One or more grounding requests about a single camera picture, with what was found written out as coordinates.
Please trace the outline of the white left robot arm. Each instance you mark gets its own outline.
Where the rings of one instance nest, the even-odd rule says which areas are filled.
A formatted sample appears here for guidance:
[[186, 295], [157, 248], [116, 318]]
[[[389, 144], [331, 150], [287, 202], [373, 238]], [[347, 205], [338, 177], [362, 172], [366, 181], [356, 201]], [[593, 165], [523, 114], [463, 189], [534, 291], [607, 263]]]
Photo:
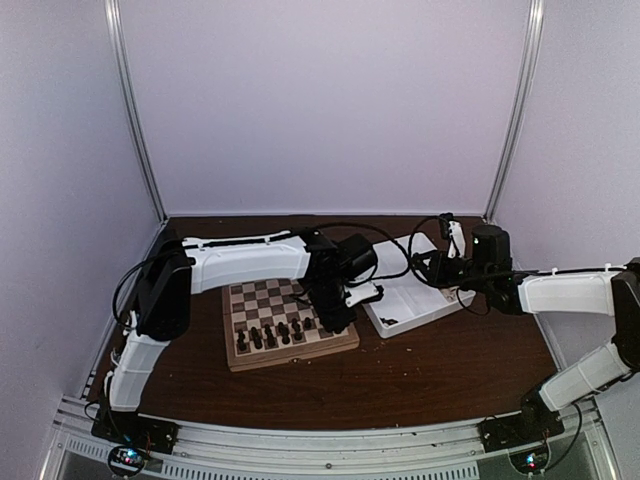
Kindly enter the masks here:
[[339, 333], [354, 322], [357, 305], [382, 298], [382, 287], [363, 277], [377, 263], [372, 243], [360, 234], [333, 241], [317, 229], [301, 229], [181, 239], [165, 229], [149, 257], [124, 276], [134, 281], [129, 309], [113, 312], [127, 336], [105, 381], [106, 429], [123, 444], [143, 436], [143, 421], [133, 412], [163, 350], [188, 330], [192, 296], [233, 284], [294, 280], [323, 328]]

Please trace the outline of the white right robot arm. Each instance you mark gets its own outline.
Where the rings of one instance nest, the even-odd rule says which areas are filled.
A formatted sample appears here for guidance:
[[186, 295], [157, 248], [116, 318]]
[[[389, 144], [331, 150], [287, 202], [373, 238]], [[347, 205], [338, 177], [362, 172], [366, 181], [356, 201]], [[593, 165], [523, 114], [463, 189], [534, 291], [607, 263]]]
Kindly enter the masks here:
[[471, 252], [454, 231], [447, 250], [413, 253], [412, 267], [430, 287], [482, 295], [490, 310], [532, 315], [565, 364], [526, 394], [513, 419], [519, 440], [535, 440], [551, 413], [639, 371], [639, 260], [623, 265], [519, 270], [502, 228], [473, 228]]

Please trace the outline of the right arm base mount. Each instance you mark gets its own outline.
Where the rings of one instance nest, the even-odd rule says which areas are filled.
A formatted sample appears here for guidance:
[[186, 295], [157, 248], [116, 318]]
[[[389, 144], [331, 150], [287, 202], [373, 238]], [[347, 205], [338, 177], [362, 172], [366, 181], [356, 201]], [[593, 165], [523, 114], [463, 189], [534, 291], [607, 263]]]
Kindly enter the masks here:
[[542, 442], [565, 431], [558, 411], [550, 410], [539, 393], [525, 396], [519, 412], [487, 417], [478, 429], [486, 453]]

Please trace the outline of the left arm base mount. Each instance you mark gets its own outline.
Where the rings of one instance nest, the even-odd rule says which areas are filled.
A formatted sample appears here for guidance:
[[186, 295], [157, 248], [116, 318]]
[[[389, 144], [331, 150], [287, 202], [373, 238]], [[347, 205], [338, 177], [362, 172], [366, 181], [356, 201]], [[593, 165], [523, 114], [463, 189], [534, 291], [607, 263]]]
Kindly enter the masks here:
[[176, 423], [140, 416], [137, 412], [114, 411], [104, 395], [99, 397], [98, 405], [91, 428], [94, 437], [144, 452], [173, 452], [179, 430]]

